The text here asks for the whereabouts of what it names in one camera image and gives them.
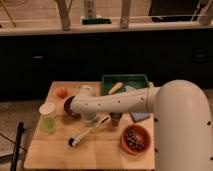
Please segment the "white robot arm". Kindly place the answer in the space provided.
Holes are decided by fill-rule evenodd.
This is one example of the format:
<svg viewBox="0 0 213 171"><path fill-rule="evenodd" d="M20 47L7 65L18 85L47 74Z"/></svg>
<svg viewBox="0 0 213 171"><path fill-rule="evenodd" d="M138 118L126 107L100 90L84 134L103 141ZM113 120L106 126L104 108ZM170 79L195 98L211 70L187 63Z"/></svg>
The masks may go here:
<svg viewBox="0 0 213 171"><path fill-rule="evenodd" d="M99 112L150 112L157 119L157 171L213 171L211 109L204 92L190 81L105 96L83 86L70 108L86 123Z"/></svg>

